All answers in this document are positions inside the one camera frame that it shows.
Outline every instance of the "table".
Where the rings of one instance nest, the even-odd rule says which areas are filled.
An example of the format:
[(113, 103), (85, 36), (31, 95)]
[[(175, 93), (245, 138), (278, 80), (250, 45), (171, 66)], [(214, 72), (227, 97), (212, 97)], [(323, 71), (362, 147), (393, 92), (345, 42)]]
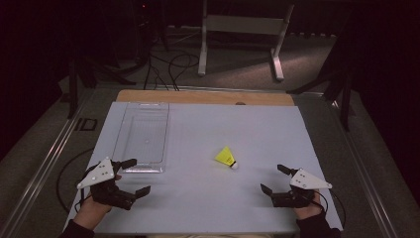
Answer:
[[(289, 190), (290, 178), (276, 170), (277, 164), (305, 168), (323, 177), (300, 112), (289, 95), (123, 90), (111, 106), (88, 167), (113, 153), (124, 105), (130, 101), (172, 103), (165, 149), (166, 170), (154, 175), (123, 174), (118, 182), (121, 190), (133, 192), (149, 184), (152, 191), (137, 200), (130, 211), (112, 209), (96, 232), (261, 234), (297, 231), (292, 210), (273, 208), (260, 189), (260, 183), (264, 183), (274, 191)], [(247, 105), (235, 105), (237, 102)], [(231, 147), (240, 165), (236, 171), (213, 160), (225, 145)], [(331, 226), (341, 228), (330, 193), (321, 192), (329, 201), (327, 220)]]

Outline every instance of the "white table surface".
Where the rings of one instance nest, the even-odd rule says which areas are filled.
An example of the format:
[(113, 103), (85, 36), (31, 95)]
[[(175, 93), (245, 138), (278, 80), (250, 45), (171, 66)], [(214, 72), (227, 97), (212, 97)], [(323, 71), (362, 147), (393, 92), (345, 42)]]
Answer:
[[(126, 102), (114, 102), (88, 167), (112, 158)], [(239, 168), (214, 157), (229, 146)], [(295, 106), (176, 104), (169, 106), (162, 174), (122, 174), (121, 190), (151, 185), (130, 211), (113, 208), (96, 228), (110, 234), (261, 234), (298, 230), (290, 208), (274, 208), (260, 183), (290, 190), (276, 169), (302, 168), (323, 179), (318, 159)], [(342, 229), (330, 192), (327, 220)], [(74, 217), (72, 210), (68, 218)]]

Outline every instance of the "metal rail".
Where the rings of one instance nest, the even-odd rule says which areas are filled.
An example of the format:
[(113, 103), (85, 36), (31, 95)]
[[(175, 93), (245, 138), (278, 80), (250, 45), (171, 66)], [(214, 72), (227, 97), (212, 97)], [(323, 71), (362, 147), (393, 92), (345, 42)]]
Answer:
[(80, 106), (77, 111), (74, 113), (72, 119), (67, 119), (61, 131), (59, 132), (57, 138), (52, 144), (52, 147), (48, 151), (46, 157), (43, 159), (42, 164), (38, 168), (37, 172), (33, 175), (29, 181), (27, 187), (25, 188), (21, 198), (19, 199), (15, 209), (8, 217), (3, 229), (0, 231), (0, 237), (2, 238), (11, 238), (16, 237), (19, 228), (24, 222), (25, 217), (31, 210), (32, 205), (38, 197), (41, 189), (43, 188), (47, 178), (49, 177), (55, 162), (58, 160), (59, 155), (62, 152), (65, 144), (67, 143), (68, 138), (73, 131), (73, 128), (76, 124), (76, 118), (83, 109), (83, 106), (88, 101), (92, 93), (90, 90), (84, 90), (80, 98)]

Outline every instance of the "black cable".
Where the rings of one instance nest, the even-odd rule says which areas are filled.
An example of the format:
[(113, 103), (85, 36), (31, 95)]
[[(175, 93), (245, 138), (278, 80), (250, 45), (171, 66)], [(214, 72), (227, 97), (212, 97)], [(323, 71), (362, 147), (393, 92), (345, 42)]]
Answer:
[(59, 194), (59, 181), (61, 180), (61, 176), (62, 176), (62, 173), (65, 171), (65, 169), (72, 163), (72, 162), (74, 162), (76, 159), (78, 159), (79, 157), (81, 157), (81, 156), (83, 156), (84, 154), (86, 154), (86, 153), (88, 153), (88, 152), (90, 152), (90, 151), (93, 151), (93, 149), (94, 148), (90, 148), (90, 149), (88, 149), (88, 150), (85, 150), (85, 151), (83, 151), (83, 152), (81, 152), (81, 153), (79, 153), (78, 155), (76, 155), (75, 157), (73, 157), (73, 158), (71, 158), (62, 168), (61, 168), (61, 171), (59, 172), (59, 174), (58, 174), (58, 178), (56, 179), (56, 182), (55, 182), (55, 194), (56, 194), (56, 197), (57, 197), (57, 199), (58, 199), (58, 202), (59, 202), (59, 204), (61, 205), (61, 207), (67, 212), (67, 214), (68, 214), (68, 212), (70, 212), (70, 209), (68, 209), (66, 206), (65, 206), (65, 204), (64, 204), (64, 202), (62, 201), (62, 198), (61, 198), (61, 195)]
[(343, 217), (342, 226), (343, 226), (343, 229), (344, 229), (344, 227), (346, 226), (346, 221), (347, 221), (346, 208), (344, 207), (343, 202), (340, 200), (340, 198), (337, 196), (337, 194), (336, 194), (335, 192), (333, 192), (333, 190), (332, 190), (332, 189), (330, 189), (330, 191), (331, 191), (331, 193), (333, 193), (334, 198), (336, 198), (336, 199), (339, 201), (340, 206), (342, 207), (342, 210), (343, 210), (343, 216), (344, 216), (344, 217)]
[[(192, 54), (190, 54), (190, 53), (188, 53), (186, 51), (175, 50), (175, 51), (171, 51), (171, 52), (181, 52), (182, 54), (181, 55), (178, 55), (178, 56), (176, 56), (174, 58), (172, 58), (171, 60), (162, 59), (162, 58), (159, 58), (159, 57), (154, 56), (152, 54), (151, 54), (151, 58), (154, 58), (154, 59), (157, 59), (157, 60), (160, 60), (160, 61), (163, 61), (163, 62), (168, 63), (168, 69), (167, 70), (168, 70), (168, 73), (169, 73), (170, 80), (171, 80), (171, 82), (173, 84), (173, 89), (176, 90), (176, 91), (179, 91), (179, 88), (178, 88), (178, 86), (176, 84), (176, 80), (179, 79), (179, 77), (183, 73), (185, 73), (187, 69), (189, 69), (190, 67), (193, 67), (193, 66), (198, 65), (199, 64), (199, 60), (198, 60), (198, 56), (192, 55)], [(181, 58), (181, 57), (188, 57), (188, 64), (187, 65), (182, 65), (182, 64), (175, 63), (175, 61), (177, 59)], [(195, 58), (196, 59), (196, 62), (192, 63), (192, 58)], [(182, 68), (182, 71), (179, 74), (177, 74), (176, 76), (174, 76), (172, 74), (172, 68), (174, 66), (181, 67)], [(154, 67), (154, 66), (152, 66), (152, 69), (157, 74), (157, 77), (155, 78), (155, 80), (159, 79), (163, 83), (163, 85), (166, 87), (166, 89), (168, 90), (167, 85), (164, 83), (163, 79), (158, 74), (158, 69), (156, 67)]]
[(316, 190), (314, 190), (316, 193), (318, 193), (320, 196), (322, 196), (322, 198), (324, 198), (324, 201), (325, 201), (325, 204), (326, 204), (326, 206), (327, 206), (327, 208), (325, 209), (325, 213), (327, 213), (327, 211), (328, 211), (328, 201), (327, 201), (327, 198), (325, 198), (325, 196), (323, 195), (323, 194), (321, 194), (319, 191), (316, 191)]

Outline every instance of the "human hand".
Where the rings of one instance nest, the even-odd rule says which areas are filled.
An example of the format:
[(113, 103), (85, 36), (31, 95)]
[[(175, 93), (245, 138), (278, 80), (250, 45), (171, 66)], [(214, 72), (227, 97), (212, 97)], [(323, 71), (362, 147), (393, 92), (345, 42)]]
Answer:
[[(313, 199), (318, 204), (321, 204), (321, 198), (319, 195), (319, 190), (315, 190), (315, 197)], [(294, 213), (296, 213), (297, 219), (303, 220), (311, 216), (315, 216), (321, 213), (322, 208), (314, 203), (309, 203), (306, 207), (293, 208)]]
[[(121, 176), (116, 175), (116, 180), (121, 179)], [(112, 206), (102, 204), (93, 200), (92, 196), (89, 195), (80, 207), (80, 210), (73, 219), (74, 223), (77, 223), (84, 228), (93, 230), (104, 218), (106, 213), (111, 210)]]

